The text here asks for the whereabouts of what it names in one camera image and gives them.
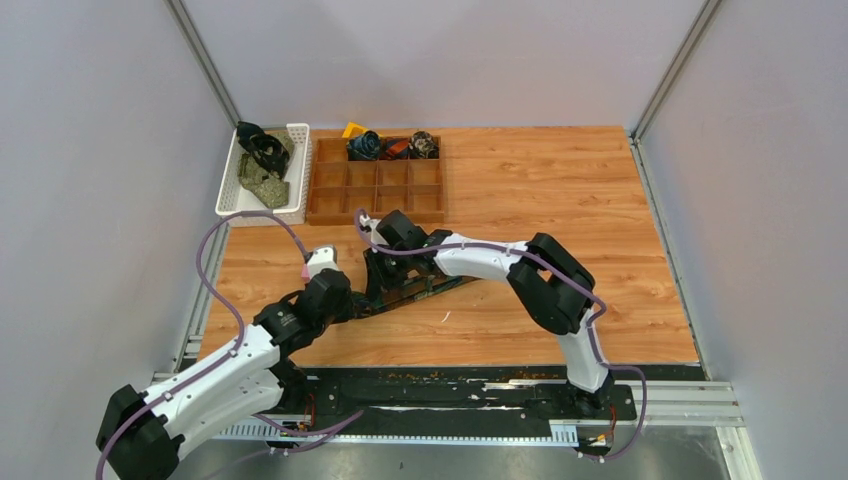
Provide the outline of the dark patterned necktie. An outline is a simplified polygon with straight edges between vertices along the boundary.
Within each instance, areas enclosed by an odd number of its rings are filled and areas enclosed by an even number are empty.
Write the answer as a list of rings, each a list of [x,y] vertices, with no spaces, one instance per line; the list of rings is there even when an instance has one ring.
[[[410,305],[475,282],[470,276],[416,276],[390,285],[369,279],[365,292],[353,291],[347,319],[364,319]]]

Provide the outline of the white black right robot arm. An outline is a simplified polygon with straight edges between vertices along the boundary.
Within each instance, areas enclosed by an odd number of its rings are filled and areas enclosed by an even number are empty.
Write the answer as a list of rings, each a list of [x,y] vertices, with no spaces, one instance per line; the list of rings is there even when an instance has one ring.
[[[414,271],[423,277],[489,280],[509,286],[529,317],[556,336],[567,361],[571,403],[596,417],[611,403],[609,370],[589,331],[595,280],[555,238],[537,233],[529,241],[477,240],[438,229],[431,233],[394,210],[381,219],[364,209],[354,223],[367,252],[389,284]]]

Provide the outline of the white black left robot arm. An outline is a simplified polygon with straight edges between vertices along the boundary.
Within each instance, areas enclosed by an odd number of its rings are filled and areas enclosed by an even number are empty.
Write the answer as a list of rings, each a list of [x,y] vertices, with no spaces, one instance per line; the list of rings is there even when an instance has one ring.
[[[298,411],[306,375],[290,357],[346,315],[351,302],[347,276],[326,268],[192,367],[143,391],[115,391],[95,440],[96,473],[110,467],[121,479],[166,479],[230,425],[274,407]]]

